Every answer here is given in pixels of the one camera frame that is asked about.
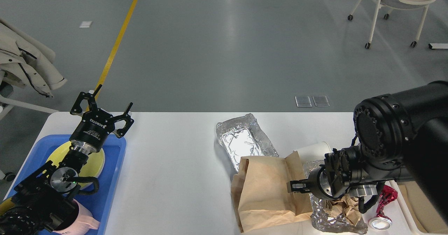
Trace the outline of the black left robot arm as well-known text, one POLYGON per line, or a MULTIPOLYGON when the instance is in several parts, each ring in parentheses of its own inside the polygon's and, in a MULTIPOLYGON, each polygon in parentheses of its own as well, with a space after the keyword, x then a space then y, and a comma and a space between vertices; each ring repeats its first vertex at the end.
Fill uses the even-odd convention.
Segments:
POLYGON ((122 138, 133 125, 130 103, 117 116, 97 106, 94 91, 80 92, 70 110, 82 119, 69 138, 67 154, 58 163, 45 162, 14 187, 11 205, 1 214, 2 235, 34 235, 41 230, 54 232, 69 227, 81 210, 77 195, 94 195, 100 189, 96 176, 81 176, 93 153, 98 153, 110 134, 122 138))

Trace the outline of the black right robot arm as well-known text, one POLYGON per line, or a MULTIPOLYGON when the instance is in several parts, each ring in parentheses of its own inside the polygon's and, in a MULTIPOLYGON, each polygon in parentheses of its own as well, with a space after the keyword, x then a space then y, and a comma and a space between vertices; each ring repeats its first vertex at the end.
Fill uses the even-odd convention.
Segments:
POLYGON ((325 154, 307 179, 287 182, 288 192, 360 197, 364 214, 386 181, 414 181, 447 222, 447 97, 447 82, 439 80, 363 100, 354 109, 351 146, 325 154))

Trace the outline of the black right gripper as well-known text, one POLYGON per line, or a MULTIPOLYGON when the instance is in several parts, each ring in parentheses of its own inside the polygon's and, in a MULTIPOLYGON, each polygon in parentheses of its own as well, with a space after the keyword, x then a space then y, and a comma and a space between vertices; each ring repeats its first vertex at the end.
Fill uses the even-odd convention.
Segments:
POLYGON ((308 183, 304 180, 291 180, 287 182, 288 193, 311 193, 318 199, 335 199, 326 176, 324 167, 319 167, 309 174, 308 183))

